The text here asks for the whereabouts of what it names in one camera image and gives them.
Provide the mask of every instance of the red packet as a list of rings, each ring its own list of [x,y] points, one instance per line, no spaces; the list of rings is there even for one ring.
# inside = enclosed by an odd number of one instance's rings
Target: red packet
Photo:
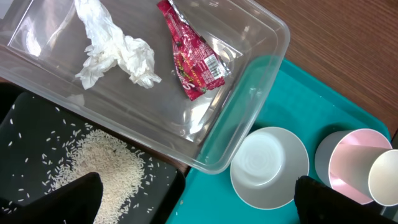
[[[191,100],[225,84],[228,69],[220,57],[187,23],[180,20],[174,8],[163,0],[157,4],[172,33],[176,72]]]

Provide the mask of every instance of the brown wood surface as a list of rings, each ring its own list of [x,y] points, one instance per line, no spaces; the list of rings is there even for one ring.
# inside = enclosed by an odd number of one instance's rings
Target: brown wood surface
[[[398,0],[256,0],[290,29],[286,58],[398,128]]]

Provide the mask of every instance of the crumpled tissue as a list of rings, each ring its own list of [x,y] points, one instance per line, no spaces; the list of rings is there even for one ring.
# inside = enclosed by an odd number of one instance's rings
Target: crumpled tissue
[[[154,51],[142,39],[126,36],[113,24],[111,14],[99,0],[75,0],[79,18],[86,27],[91,45],[85,50],[88,59],[76,75],[83,88],[91,88],[99,78],[117,64],[130,75],[130,80],[145,88],[162,79],[154,73]]]

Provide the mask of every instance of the clear plastic container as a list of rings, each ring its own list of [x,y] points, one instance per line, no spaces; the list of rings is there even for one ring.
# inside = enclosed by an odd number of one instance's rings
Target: clear plastic container
[[[225,85],[190,101],[174,71],[170,31],[157,1],[101,1],[126,35],[142,38],[154,49],[162,82],[151,89],[131,83],[119,67],[83,89],[75,74],[88,57],[84,49],[90,40],[73,0],[14,0],[0,20],[0,77],[203,172],[219,173],[268,96],[289,30],[252,0],[175,0],[231,70]],[[251,60],[263,55],[268,55],[264,71],[244,73]],[[73,100],[74,95],[80,100]],[[240,106],[228,120],[231,127],[216,128],[223,108],[232,102]],[[217,136],[223,137],[222,144],[214,144]]]

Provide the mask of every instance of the teal tray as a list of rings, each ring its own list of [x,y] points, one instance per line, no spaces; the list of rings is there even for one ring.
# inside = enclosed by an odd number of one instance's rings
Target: teal tray
[[[256,59],[245,73],[264,71],[261,69],[263,61],[264,58]],[[282,62],[251,131],[268,126],[288,129],[303,141],[310,158],[309,176],[318,181],[313,161],[315,150],[329,134],[372,128],[390,139],[381,121],[288,60]],[[229,168],[218,175],[192,169],[181,202],[174,208],[168,223],[299,223],[299,217],[294,202],[275,210],[258,210],[246,205],[235,194]]]

